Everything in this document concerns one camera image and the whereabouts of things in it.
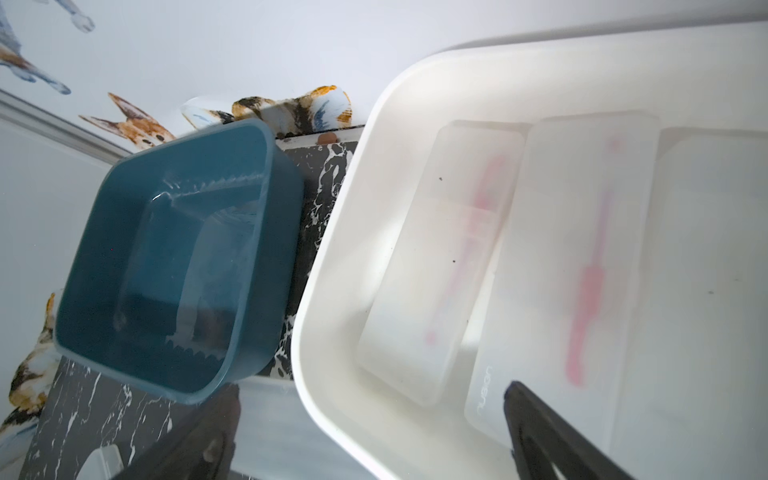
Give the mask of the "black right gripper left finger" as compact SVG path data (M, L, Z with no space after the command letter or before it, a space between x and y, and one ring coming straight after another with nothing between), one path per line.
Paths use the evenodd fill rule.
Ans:
M241 415L237 385L220 389L189 412L118 479L226 479Z

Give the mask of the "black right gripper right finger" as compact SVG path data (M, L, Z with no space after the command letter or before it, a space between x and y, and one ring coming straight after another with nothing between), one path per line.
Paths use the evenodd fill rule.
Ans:
M630 477L520 381L505 391L504 415L521 479Z

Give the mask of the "clear pencil case with pens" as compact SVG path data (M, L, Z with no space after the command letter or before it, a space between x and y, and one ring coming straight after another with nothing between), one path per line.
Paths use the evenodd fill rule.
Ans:
M358 348L358 363L420 406L438 402L512 200L525 147L511 124L437 134Z

